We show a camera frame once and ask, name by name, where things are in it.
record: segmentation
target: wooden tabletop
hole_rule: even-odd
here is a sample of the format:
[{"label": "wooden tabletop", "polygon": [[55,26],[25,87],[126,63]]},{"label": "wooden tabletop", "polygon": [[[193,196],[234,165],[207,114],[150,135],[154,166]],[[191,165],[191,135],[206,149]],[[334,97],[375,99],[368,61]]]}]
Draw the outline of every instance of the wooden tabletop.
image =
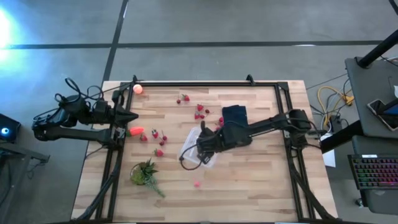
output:
[{"label": "wooden tabletop", "polygon": [[[312,119],[304,82],[288,83],[293,107],[305,110]],[[103,89],[119,84],[104,82]],[[110,103],[111,94],[105,94],[105,100]],[[188,95],[190,101],[178,105],[176,100],[181,94]],[[114,222],[297,221],[280,131],[254,137],[249,146],[218,154],[212,168],[200,167],[194,171],[181,168],[180,150],[190,130],[201,121],[194,119],[197,104],[212,112],[204,119],[211,129],[216,128],[225,106],[246,106],[249,123],[278,113],[275,91],[271,87],[145,87],[143,94],[133,96],[131,111],[139,114],[139,118],[128,126],[144,127],[149,140],[126,139]],[[152,128],[160,135],[161,131],[167,135],[164,146],[151,136]],[[99,147],[98,143],[91,142],[88,153]],[[155,149],[163,150],[164,157],[155,157]],[[308,147],[303,155],[311,190],[328,212],[337,217],[321,151]],[[85,161],[72,218],[82,214],[98,193],[105,157],[106,150],[102,149]],[[150,157],[159,170],[155,178],[165,198],[145,186],[133,185],[129,180],[131,168]],[[200,181],[201,186],[195,188],[194,181]],[[301,198],[305,212],[303,194]],[[104,207],[108,207],[108,196]]]}]

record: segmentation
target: ping pong ball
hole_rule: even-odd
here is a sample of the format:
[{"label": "ping pong ball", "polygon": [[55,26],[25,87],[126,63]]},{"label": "ping pong ball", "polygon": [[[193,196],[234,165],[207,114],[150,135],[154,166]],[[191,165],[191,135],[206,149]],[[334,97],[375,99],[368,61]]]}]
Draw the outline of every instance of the ping pong ball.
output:
[{"label": "ping pong ball", "polygon": [[135,85],[132,87],[132,90],[133,90],[135,93],[137,93],[137,94],[141,94],[141,93],[142,93],[142,86],[139,85],[139,84],[135,84]]}]

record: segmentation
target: white paper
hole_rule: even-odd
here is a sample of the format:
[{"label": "white paper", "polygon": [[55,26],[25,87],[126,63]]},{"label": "white paper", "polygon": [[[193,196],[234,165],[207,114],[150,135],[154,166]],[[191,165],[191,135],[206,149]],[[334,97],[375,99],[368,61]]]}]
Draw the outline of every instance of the white paper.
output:
[{"label": "white paper", "polygon": [[[321,141],[332,136],[332,134],[325,134],[323,136],[321,136]],[[332,149],[326,153],[324,153],[323,155],[323,162],[325,163],[325,166],[328,167],[336,167],[336,159],[335,159],[335,150]]]}]

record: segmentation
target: clear plastic bag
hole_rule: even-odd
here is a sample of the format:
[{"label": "clear plastic bag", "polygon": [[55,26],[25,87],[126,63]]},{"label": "clear plastic bag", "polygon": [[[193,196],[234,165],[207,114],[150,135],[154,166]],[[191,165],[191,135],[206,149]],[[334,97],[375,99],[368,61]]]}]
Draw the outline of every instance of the clear plastic bag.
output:
[{"label": "clear plastic bag", "polygon": [[[191,131],[189,132],[189,135],[187,137],[187,140],[185,140],[184,145],[182,146],[182,149],[180,151],[180,155],[184,152],[184,150],[188,149],[189,147],[195,145],[197,143],[197,139],[199,137],[201,133],[201,129],[199,127],[194,127],[191,129]],[[199,164],[200,160],[197,157],[198,154],[198,149],[197,147],[193,147],[190,150],[188,150],[185,154],[184,154],[184,159],[191,161],[195,164]],[[205,167],[213,167],[214,163],[216,162],[216,158],[217,158],[217,153],[214,154],[214,156],[210,159],[210,161],[207,164],[202,164],[202,166]]]}]

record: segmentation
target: phone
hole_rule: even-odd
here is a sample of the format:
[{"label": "phone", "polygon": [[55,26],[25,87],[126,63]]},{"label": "phone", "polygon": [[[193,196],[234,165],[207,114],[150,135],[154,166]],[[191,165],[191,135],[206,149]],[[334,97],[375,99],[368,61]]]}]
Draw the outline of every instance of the phone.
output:
[{"label": "phone", "polygon": [[398,129],[398,100],[394,100],[387,105],[381,100],[374,100],[367,106],[388,129],[391,131]]}]

